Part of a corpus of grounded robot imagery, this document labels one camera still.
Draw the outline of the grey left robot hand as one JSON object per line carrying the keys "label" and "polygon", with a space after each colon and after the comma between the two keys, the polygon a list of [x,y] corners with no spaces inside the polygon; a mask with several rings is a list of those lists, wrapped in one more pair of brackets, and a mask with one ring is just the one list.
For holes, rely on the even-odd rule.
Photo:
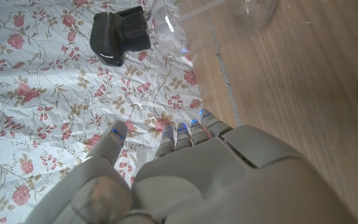
{"label": "grey left robot hand", "polygon": [[127,137],[115,121],[27,223],[357,223],[316,169],[253,126],[207,110],[165,126],[154,159],[128,184],[114,165]]}

